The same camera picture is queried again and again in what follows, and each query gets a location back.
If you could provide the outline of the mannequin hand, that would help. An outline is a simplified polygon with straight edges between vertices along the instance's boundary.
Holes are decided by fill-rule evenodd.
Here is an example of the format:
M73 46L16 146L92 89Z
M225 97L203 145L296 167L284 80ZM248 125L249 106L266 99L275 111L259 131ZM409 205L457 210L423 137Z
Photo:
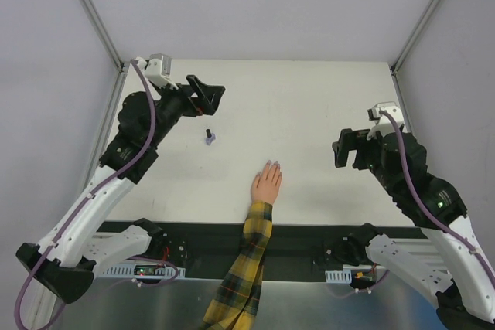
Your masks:
M282 171L279 162L268 161L254 177L251 185L251 201L274 205L282 184Z

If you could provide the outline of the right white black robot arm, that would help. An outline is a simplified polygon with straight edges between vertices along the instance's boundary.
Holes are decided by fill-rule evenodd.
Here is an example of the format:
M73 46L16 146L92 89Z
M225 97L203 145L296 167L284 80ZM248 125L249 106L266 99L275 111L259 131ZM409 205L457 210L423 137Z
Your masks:
M378 134L343 129L333 143L335 165L368 170L392 202L439 253L436 269L399 247L385 232L365 223L331 246L341 264L378 264L415 289L447 329L494 327L494 270L486 260L456 189L428 172L427 152L410 133Z

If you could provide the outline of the yellow plaid sleeve forearm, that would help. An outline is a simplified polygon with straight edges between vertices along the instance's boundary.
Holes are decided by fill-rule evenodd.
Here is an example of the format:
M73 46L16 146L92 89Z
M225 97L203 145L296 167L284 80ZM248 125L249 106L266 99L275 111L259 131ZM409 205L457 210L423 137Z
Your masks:
M253 202L244 221L239 254L203 316L202 329L253 327L261 298L265 251L272 228L272 205Z

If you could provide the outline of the purple nail polish bottle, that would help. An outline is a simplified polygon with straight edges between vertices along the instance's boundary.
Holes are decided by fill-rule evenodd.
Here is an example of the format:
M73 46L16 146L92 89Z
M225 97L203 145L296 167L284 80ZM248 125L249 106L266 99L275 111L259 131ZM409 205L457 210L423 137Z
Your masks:
M210 146L212 145L212 143L216 140L216 135L211 132L209 134L207 134L207 137L205 138L205 143Z

